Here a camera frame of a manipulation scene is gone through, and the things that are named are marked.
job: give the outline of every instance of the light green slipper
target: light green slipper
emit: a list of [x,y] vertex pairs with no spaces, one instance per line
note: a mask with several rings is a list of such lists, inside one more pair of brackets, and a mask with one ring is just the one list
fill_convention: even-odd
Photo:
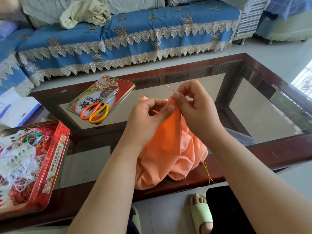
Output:
[[138,229],[138,232],[142,234],[140,218],[138,216],[138,210],[134,206],[131,206],[131,208],[133,209],[132,221],[135,224],[136,228]]
[[201,224],[203,224],[204,222],[213,222],[213,217],[211,215],[208,204],[199,203],[193,205],[193,196],[194,195],[192,195],[190,198],[190,208],[194,226],[196,229],[196,234],[199,234]]

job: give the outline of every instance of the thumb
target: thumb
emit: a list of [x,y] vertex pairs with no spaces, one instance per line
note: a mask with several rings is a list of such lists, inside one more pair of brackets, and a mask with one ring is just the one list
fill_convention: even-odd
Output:
[[174,112],[174,106],[173,105],[168,105],[163,107],[156,115],[153,117],[156,119],[157,127],[170,115]]
[[175,92],[173,94],[173,98],[183,115],[187,114],[190,110],[193,109],[185,96],[180,92]]

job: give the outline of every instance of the sofa leg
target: sofa leg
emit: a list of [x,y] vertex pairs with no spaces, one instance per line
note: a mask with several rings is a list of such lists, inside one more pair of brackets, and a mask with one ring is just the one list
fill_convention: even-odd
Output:
[[244,45],[244,44],[245,44],[245,43],[244,43],[244,42],[245,42],[245,39],[246,39],[246,38],[241,39],[241,42],[239,43],[239,45]]

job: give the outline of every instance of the orange cloth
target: orange cloth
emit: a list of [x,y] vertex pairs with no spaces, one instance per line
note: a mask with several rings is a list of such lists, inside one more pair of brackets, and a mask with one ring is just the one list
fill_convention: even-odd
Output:
[[154,187],[166,175],[176,181],[182,180],[208,155],[207,147],[189,130],[174,100],[170,98],[168,103],[175,106],[174,112],[161,123],[138,157],[137,190]]

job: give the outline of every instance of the sewing needle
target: sewing needle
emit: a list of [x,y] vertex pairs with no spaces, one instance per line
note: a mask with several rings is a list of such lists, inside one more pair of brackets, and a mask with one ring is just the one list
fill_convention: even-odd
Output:
[[[167,85],[168,86],[168,85]],[[168,86],[169,88],[171,88],[170,86]],[[171,88],[174,92],[175,92],[175,90],[173,89],[173,88]]]

